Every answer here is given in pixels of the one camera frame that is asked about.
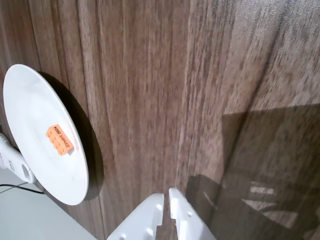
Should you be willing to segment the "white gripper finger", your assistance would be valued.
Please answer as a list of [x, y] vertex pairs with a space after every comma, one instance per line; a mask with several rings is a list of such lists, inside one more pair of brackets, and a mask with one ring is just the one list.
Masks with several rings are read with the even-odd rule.
[[141, 202], [107, 240], [154, 240], [163, 223], [164, 194], [153, 193]]
[[168, 190], [170, 217], [175, 220], [178, 240], [216, 240], [185, 196], [174, 187]]

